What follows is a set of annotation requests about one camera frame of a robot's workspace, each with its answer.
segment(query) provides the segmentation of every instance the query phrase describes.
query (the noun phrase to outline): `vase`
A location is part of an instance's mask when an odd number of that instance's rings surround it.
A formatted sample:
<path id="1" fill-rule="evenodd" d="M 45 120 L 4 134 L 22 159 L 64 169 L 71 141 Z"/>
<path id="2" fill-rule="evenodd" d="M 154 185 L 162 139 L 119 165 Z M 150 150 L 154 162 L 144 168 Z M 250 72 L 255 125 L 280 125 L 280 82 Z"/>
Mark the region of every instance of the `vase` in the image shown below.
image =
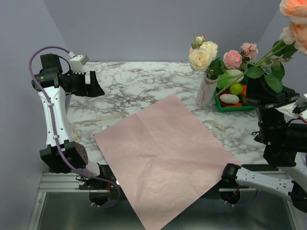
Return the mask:
<path id="1" fill-rule="evenodd" d="M 219 78 L 211 80 L 205 75 L 205 77 L 201 80 L 201 85 L 198 89 L 196 105 L 204 108 L 209 104 L 216 89 L 218 79 Z"/>

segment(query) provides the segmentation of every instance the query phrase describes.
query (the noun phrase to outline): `pink paper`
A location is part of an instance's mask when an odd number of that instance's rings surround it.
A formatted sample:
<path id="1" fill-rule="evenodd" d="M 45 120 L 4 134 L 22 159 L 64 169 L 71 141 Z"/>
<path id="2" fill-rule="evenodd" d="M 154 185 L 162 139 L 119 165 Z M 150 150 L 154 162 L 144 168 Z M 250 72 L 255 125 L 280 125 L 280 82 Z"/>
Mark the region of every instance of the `pink paper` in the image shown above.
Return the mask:
<path id="1" fill-rule="evenodd" d="M 95 140 L 146 230 L 160 230 L 241 165 L 172 94 Z"/>

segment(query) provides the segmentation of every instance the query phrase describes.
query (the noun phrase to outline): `green tray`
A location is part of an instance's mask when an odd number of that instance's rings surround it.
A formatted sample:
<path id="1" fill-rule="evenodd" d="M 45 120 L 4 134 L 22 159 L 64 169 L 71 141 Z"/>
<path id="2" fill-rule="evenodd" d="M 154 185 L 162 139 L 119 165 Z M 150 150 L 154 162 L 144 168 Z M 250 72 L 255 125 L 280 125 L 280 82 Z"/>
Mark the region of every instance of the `green tray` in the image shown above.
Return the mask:
<path id="1" fill-rule="evenodd" d="M 241 106 L 241 107 L 222 107 L 220 104 L 220 99 L 219 97 L 216 95 L 217 91 L 214 91 L 214 99 L 215 99 L 215 103 L 216 103 L 216 107 L 217 107 L 217 111 L 219 111 L 220 113 L 225 113 L 225 112 L 234 112 L 234 111 L 249 111 L 249 110 L 254 110 L 256 109 L 253 106 Z"/>

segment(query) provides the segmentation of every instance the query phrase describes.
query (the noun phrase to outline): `gray wall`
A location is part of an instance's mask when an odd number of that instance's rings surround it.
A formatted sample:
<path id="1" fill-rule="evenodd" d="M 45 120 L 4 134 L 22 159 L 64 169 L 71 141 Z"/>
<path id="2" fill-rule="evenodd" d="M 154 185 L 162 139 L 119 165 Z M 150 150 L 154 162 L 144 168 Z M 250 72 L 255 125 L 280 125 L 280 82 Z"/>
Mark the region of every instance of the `gray wall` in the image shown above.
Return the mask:
<path id="1" fill-rule="evenodd" d="M 258 42 L 280 0 L 44 0 L 67 46 L 95 61 L 188 60 L 194 34 L 219 54 Z"/>
<path id="2" fill-rule="evenodd" d="M 42 0 L 0 0 L 0 22 L 0 229 L 25 230 L 46 168 L 44 112 L 27 64 L 39 48 L 65 44 Z"/>
<path id="3" fill-rule="evenodd" d="M 289 19 L 284 17 L 278 9 L 258 43 L 259 57 L 272 48 L 274 42 L 279 39 L 279 35 L 282 33 L 283 28 L 287 27 L 289 23 Z M 285 67 L 283 85 L 295 89 L 299 93 L 306 93 L 307 57 L 297 52 L 293 55 L 291 61 L 283 64 Z"/>

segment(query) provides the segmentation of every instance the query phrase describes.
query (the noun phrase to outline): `table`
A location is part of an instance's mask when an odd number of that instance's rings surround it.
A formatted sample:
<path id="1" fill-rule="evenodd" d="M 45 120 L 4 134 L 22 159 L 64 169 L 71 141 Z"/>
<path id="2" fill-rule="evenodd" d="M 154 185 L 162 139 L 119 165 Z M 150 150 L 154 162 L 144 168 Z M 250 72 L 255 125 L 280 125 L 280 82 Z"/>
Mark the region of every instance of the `table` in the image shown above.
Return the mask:
<path id="1" fill-rule="evenodd" d="M 73 96 L 68 110 L 75 141 L 85 146 L 90 160 L 106 164 L 94 140 L 95 134 L 176 93 L 201 121 L 214 120 L 226 128 L 216 137 L 243 164 L 266 163 L 264 145 L 255 142 L 251 134 L 259 130 L 256 112 L 219 113 L 213 99 L 207 108 L 199 108 L 195 98 L 203 73 L 192 71 L 189 63 L 89 62 L 85 71 L 90 70 L 96 71 L 97 80 L 106 94 L 96 98 Z"/>

